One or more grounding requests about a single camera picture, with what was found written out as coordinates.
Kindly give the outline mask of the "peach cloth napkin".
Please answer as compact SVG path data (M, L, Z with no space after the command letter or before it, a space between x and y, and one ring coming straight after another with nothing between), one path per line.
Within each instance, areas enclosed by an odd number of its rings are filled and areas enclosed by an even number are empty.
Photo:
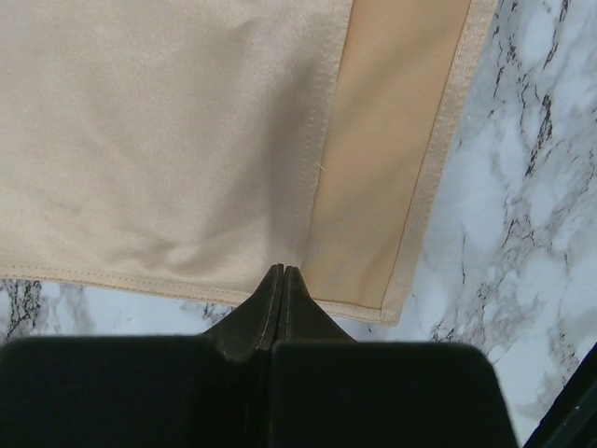
M5 1L1 274L395 324L492 1Z

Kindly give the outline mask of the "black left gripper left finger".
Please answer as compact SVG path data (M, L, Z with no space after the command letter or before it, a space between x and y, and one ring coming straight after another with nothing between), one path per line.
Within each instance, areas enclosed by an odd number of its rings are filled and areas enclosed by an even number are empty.
M206 330L206 338L227 359L249 359L256 351L268 351L274 340L280 313L285 268L272 265L254 293Z

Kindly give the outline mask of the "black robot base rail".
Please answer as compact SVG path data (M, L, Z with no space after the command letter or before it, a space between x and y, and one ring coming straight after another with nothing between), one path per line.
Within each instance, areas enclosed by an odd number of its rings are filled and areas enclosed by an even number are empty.
M524 448L596 448L596 345L554 400Z

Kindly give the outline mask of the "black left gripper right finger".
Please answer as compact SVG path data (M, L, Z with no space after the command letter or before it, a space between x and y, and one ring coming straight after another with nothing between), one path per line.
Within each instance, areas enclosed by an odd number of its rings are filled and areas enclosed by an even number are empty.
M355 343L311 297L297 267L286 267L277 320L277 341Z

